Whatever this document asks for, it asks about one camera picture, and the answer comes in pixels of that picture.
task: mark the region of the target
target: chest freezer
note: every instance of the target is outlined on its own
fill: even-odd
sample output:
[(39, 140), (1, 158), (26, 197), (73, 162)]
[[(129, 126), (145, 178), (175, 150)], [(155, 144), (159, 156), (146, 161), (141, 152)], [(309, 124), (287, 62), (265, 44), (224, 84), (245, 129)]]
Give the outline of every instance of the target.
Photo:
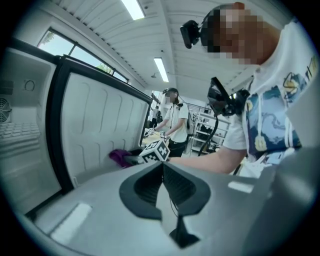
[(152, 99), (69, 56), (13, 39), (0, 72), (0, 176), (26, 214), (119, 167), (140, 145)]

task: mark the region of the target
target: fan vent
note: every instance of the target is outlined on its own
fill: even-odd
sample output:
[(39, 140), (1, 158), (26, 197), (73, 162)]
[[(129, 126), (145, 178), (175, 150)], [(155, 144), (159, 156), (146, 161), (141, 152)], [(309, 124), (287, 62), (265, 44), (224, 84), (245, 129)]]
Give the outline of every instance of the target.
[(0, 98), (0, 123), (7, 121), (10, 112), (11, 108), (9, 102), (5, 98)]

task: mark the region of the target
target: black hair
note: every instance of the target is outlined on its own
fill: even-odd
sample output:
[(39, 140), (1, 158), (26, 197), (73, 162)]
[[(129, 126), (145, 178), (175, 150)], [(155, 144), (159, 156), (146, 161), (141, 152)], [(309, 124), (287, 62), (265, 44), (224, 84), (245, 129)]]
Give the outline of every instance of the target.
[(232, 7), (232, 4), (222, 4), (213, 8), (203, 19), (200, 31), (201, 44), (207, 47), (208, 53), (220, 53), (220, 46), (214, 40), (214, 34), (220, 33), (220, 10), (226, 10)]

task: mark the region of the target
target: ceiling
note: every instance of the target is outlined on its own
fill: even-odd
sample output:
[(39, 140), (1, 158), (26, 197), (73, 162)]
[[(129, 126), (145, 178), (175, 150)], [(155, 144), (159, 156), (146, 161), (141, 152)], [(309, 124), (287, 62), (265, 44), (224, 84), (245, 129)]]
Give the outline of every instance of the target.
[[(209, 10), (228, 0), (139, 0), (145, 18), (133, 20), (121, 0), (51, 0), (89, 27), (124, 59), (148, 85), (161, 91), (176, 87), (180, 94), (206, 101), (210, 79), (218, 77), (230, 91), (247, 80), (255, 67), (227, 58), (212, 58), (198, 43), (184, 46), (180, 27), (188, 20), (201, 23)], [(290, 15), (273, 2), (242, 1), (278, 28)], [(162, 57), (169, 83), (163, 82), (154, 62)]]

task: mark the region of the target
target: black pants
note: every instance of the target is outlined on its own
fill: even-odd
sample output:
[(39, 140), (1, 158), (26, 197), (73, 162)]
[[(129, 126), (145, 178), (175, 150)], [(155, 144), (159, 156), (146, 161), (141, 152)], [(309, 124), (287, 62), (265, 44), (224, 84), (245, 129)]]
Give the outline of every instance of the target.
[(186, 142), (174, 142), (169, 139), (170, 158), (180, 158), (186, 148)]
[(158, 125), (157, 123), (157, 119), (156, 118), (152, 118), (151, 124), (150, 124), (150, 128), (156, 128)]

